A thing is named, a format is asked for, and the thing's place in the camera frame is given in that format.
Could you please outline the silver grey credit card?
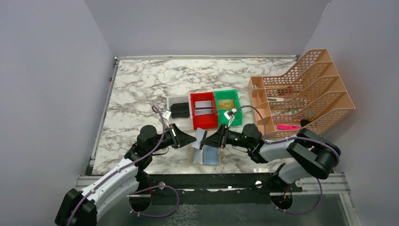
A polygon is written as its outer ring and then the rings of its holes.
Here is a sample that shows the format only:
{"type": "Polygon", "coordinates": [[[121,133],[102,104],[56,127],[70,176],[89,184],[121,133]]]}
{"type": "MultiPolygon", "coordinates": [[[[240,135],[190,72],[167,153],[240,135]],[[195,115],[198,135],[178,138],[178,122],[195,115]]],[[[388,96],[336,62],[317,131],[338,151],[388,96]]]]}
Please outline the silver grey credit card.
{"type": "Polygon", "coordinates": [[[196,140],[192,143],[192,148],[202,150],[203,144],[201,141],[207,137],[207,131],[202,128],[197,128],[195,133],[196,140]]]}

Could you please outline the gold credit card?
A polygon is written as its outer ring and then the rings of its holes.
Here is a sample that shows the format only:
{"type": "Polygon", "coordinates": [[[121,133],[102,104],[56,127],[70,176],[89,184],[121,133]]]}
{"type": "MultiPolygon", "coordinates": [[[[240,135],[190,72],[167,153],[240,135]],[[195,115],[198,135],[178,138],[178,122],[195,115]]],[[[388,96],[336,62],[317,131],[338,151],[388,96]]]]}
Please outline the gold credit card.
{"type": "Polygon", "coordinates": [[[235,107],[233,99],[220,99],[217,103],[219,110],[230,110],[235,107]]]}

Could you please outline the green plastic bin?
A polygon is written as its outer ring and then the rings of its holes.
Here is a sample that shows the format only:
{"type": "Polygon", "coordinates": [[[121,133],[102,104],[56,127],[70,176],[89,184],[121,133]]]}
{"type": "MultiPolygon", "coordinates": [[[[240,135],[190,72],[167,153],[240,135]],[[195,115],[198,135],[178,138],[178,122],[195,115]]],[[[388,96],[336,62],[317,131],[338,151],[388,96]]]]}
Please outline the green plastic bin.
{"type": "Polygon", "coordinates": [[[229,120],[224,113],[233,108],[241,107],[238,93],[235,89],[214,91],[215,105],[218,114],[218,124],[228,124],[229,120]]]}

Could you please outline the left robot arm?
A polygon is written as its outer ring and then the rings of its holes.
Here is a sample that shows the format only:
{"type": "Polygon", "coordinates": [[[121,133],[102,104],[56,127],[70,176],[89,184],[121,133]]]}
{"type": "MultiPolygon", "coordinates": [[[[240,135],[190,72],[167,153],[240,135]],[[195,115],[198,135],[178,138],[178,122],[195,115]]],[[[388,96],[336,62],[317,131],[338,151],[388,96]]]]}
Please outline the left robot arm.
{"type": "Polygon", "coordinates": [[[136,142],[110,172],[80,191],[69,190],[55,218],[58,226],[95,226],[103,214],[129,194],[151,194],[149,175],[144,169],[152,153],[167,147],[178,149],[197,139],[182,132],[174,123],[162,133],[152,125],[140,129],[136,142]]]}

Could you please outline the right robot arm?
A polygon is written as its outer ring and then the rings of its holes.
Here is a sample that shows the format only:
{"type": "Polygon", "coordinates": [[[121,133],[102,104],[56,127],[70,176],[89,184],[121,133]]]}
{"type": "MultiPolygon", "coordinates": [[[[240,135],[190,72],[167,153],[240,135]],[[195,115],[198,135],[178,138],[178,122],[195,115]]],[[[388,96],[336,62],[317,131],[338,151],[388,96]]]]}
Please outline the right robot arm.
{"type": "Polygon", "coordinates": [[[265,141],[258,127],[249,123],[241,133],[231,131],[225,124],[211,136],[202,139],[202,145],[224,148],[239,146],[255,163],[268,163],[277,159],[293,158],[280,166],[271,179],[272,187],[284,191],[297,180],[307,177],[326,179],[340,161],[341,150],[309,129],[302,128],[292,137],[265,141]]]}

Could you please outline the red plastic bin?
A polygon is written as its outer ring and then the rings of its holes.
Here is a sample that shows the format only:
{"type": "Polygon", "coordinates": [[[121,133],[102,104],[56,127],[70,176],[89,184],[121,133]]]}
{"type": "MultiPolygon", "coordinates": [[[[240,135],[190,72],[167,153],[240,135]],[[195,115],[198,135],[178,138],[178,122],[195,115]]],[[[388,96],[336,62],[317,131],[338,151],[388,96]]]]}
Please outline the red plastic bin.
{"type": "Polygon", "coordinates": [[[192,107],[192,122],[194,130],[201,129],[213,129],[218,127],[218,113],[215,104],[215,97],[213,92],[202,92],[202,93],[191,93],[191,107],[192,107]],[[196,103],[206,101],[207,105],[210,106],[210,113],[195,113],[196,103]]]}

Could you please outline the white plastic bin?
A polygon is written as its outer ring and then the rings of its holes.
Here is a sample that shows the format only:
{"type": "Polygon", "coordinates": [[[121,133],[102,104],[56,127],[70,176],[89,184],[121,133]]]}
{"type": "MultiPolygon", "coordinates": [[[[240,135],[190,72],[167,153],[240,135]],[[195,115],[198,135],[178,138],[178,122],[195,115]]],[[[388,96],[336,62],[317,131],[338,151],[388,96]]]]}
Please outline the white plastic bin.
{"type": "Polygon", "coordinates": [[[187,107],[184,108],[186,112],[188,112],[188,117],[183,118],[173,118],[172,116],[169,118],[169,124],[176,124],[177,127],[183,132],[192,132],[193,131],[193,120],[192,120],[192,107],[191,107],[191,98],[189,94],[185,95],[177,95],[177,96],[167,96],[166,104],[167,110],[172,112],[171,106],[176,104],[185,104],[187,107]]]}

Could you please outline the beige card holder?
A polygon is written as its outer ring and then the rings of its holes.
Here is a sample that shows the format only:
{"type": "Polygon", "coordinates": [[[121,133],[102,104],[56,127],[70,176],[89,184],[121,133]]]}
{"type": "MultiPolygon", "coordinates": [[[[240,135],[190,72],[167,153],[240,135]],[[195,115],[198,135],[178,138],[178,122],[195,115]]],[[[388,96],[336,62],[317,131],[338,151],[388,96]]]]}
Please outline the beige card holder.
{"type": "Polygon", "coordinates": [[[202,149],[188,147],[187,165],[189,166],[221,166],[222,156],[221,149],[203,146],[202,149]]]}

